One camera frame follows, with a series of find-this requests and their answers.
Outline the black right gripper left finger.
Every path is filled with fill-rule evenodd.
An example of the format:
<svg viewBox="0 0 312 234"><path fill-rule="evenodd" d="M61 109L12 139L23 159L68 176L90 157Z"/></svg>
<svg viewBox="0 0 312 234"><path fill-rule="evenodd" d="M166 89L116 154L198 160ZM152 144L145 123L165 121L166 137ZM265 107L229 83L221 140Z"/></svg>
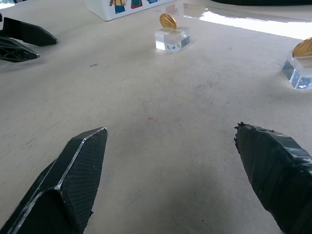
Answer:
<svg viewBox="0 0 312 234"><path fill-rule="evenodd" d="M36 178L0 234L83 234L93 214L107 138L105 127L71 138Z"/></svg>

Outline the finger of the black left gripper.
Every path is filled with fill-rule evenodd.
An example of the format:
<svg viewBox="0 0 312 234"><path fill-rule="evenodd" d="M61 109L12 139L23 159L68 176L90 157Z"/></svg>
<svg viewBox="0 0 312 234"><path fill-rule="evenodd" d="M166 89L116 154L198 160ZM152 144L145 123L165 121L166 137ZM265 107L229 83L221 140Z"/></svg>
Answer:
<svg viewBox="0 0 312 234"><path fill-rule="evenodd" d="M0 60L18 63L38 58L38 53L16 40L7 37L0 37Z"/></svg>
<svg viewBox="0 0 312 234"><path fill-rule="evenodd" d="M58 43L58 39L40 26L5 17L1 36L22 40L36 46L49 46Z"/></svg>

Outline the taped black right gripper right finger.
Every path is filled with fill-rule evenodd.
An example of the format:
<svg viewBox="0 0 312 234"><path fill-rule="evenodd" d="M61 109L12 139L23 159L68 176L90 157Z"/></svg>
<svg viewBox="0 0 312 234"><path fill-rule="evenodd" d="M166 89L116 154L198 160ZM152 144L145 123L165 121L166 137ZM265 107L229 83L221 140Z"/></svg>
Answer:
<svg viewBox="0 0 312 234"><path fill-rule="evenodd" d="M312 234L312 156L292 137L245 124L235 146L248 180L284 234Z"/></svg>

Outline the white box with cartoon figures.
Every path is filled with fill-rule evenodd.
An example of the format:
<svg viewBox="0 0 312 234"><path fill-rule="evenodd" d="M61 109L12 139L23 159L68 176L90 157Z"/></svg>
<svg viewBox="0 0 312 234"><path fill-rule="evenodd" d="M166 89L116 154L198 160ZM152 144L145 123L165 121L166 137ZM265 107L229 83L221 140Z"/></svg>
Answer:
<svg viewBox="0 0 312 234"><path fill-rule="evenodd" d="M84 0L87 8L104 21L111 21L173 0Z"/></svg>

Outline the clear acrylic block stand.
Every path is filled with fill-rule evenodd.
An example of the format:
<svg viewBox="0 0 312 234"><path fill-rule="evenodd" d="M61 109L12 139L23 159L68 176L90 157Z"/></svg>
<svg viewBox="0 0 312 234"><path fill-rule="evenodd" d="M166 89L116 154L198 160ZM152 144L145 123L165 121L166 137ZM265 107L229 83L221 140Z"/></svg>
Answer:
<svg viewBox="0 0 312 234"><path fill-rule="evenodd" d="M295 58L289 51L282 72L293 89L312 89L312 56Z"/></svg>
<svg viewBox="0 0 312 234"><path fill-rule="evenodd" d="M189 29L162 28L154 33L156 48L163 51L178 52L190 43Z"/></svg>

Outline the gold coin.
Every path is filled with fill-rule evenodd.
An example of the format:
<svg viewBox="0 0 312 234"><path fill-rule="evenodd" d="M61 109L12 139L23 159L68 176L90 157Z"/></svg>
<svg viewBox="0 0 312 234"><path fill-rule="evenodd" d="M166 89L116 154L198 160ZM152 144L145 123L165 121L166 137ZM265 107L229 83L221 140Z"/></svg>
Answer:
<svg viewBox="0 0 312 234"><path fill-rule="evenodd" d="M302 42L297 44L292 51L292 56L294 58L311 57L312 56L312 37L306 40L303 40Z"/></svg>
<svg viewBox="0 0 312 234"><path fill-rule="evenodd" d="M159 17L160 24L163 28L167 29L177 29L176 20L169 14L163 13Z"/></svg>

